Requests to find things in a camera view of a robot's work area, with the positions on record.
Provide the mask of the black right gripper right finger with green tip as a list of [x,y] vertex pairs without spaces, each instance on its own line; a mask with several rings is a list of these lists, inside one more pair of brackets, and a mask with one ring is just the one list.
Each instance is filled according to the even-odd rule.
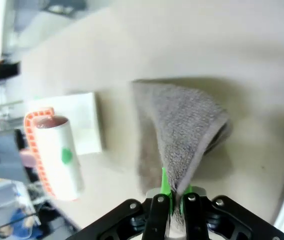
[[284,240],[284,233],[233,199],[210,200],[205,189],[188,186],[181,198],[187,240],[208,240],[209,233],[225,240]]

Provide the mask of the black right gripper left finger with green tip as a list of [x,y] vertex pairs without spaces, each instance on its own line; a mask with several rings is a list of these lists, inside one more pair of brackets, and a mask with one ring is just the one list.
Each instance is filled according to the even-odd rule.
[[80,231],[82,240],[164,240],[170,228],[172,193],[162,168],[158,194],[144,202],[128,199]]

